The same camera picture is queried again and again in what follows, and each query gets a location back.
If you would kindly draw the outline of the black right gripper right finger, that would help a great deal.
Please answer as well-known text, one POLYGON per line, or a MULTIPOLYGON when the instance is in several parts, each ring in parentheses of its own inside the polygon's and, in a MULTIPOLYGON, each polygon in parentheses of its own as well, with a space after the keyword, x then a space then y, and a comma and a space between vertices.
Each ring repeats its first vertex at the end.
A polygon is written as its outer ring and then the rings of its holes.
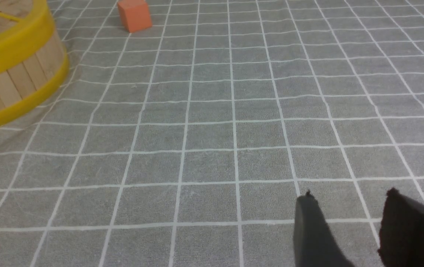
POLYGON ((424 267, 424 205, 395 188, 388 190, 379 239, 385 267, 424 267))

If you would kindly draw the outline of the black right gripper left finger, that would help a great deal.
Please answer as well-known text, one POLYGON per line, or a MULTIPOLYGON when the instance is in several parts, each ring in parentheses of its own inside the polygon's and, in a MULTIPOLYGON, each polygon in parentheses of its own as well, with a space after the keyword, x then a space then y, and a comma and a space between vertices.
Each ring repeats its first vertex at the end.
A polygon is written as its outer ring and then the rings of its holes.
POLYGON ((339 248, 318 201, 307 191, 295 203, 294 257, 297 267, 353 267, 339 248))

